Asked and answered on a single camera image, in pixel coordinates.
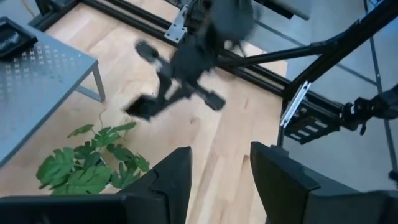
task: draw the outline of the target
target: gray floor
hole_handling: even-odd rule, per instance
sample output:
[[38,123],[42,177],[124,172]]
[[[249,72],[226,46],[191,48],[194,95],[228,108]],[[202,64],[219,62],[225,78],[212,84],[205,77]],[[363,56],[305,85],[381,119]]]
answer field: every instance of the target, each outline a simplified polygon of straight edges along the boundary
[[[28,2],[37,14],[34,1]],[[267,52],[297,47],[336,35],[364,14],[363,0],[313,0],[309,21],[298,17],[288,20],[264,8],[261,26],[256,28],[251,42]],[[22,4],[15,0],[0,0],[0,16],[4,15],[19,22],[31,20]],[[397,42],[397,20],[374,36],[383,90],[398,82],[395,74],[398,70]],[[316,58],[289,60],[287,77],[295,78]],[[371,47],[367,41],[317,80],[312,90],[331,100],[346,103],[359,96],[370,98],[376,95],[375,83]],[[391,129],[395,145],[398,145],[398,121],[391,122]],[[394,187],[387,178],[391,162],[383,121],[370,121],[364,136],[344,129],[303,146],[285,138],[284,146],[299,162],[358,190]]]

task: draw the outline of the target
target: table leg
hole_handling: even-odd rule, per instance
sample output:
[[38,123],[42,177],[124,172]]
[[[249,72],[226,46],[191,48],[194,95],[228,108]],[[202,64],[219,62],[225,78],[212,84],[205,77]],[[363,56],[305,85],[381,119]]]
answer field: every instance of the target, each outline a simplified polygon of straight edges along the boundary
[[98,64],[93,66],[92,69],[93,75],[94,75],[94,79],[95,79],[95,83],[97,85],[97,89],[98,89],[98,93],[95,93],[92,90],[87,89],[86,87],[83,86],[78,86],[76,88],[76,91],[78,91],[79,93],[82,93],[96,101],[99,102],[103,102],[105,101],[105,90],[104,90],[104,86],[102,84],[102,79],[101,79],[101,75],[100,75],[100,70],[98,69]]

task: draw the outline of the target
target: metal table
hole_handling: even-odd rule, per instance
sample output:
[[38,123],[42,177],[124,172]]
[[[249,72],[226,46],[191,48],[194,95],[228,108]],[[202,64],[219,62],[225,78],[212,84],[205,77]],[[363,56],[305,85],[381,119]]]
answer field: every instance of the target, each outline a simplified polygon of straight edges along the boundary
[[[28,25],[38,42],[10,62],[0,62],[0,167],[74,91],[100,102],[105,92],[97,59]],[[98,93],[80,83],[93,72]]]

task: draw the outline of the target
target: silver metal bracket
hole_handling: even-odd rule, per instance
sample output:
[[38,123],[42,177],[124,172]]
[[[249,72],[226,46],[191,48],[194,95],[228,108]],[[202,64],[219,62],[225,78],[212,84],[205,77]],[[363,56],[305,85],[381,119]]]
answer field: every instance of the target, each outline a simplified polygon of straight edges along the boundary
[[282,115],[282,119],[280,121],[281,127],[286,128],[286,126],[292,119],[293,115],[297,111],[297,108],[299,108],[301,101],[303,101],[305,94],[310,89],[310,85],[311,85],[310,82],[305,81],[305,83],[303,83],[303,85],[301,85],[300,88],[297,90],[296,94],[294,95],[292,100],[289,102],[284,114]]
[[182,40],[184,38],[184,35],[187,33],[187,28],[184,27],[184,16],[187,9],[187,5],[181,8],[177,17],[174,19],[174,22],[164,34],[164,37],[171,40],[172,42],[180,42],[180,40]]

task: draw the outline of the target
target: monstera plant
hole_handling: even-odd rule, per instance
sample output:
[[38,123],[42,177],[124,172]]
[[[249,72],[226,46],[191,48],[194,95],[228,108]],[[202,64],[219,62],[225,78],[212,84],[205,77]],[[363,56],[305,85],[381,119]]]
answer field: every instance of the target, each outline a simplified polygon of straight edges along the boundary
[[[88,132],[94,137],[76,148],[54,150],[36,173],[41,183],[39,188],[50,187],[52,195],[99,194],[108,184],[123,189],[133,183],[149,170],[149,163],[140,154],[133,154],[120,143],[135,125],[135,122],[106,128],[101,125],[96,133],[92,124],[86,124],[74,130],[68,138]],[[101,157],[105,150],[119,161],[114,171]]]

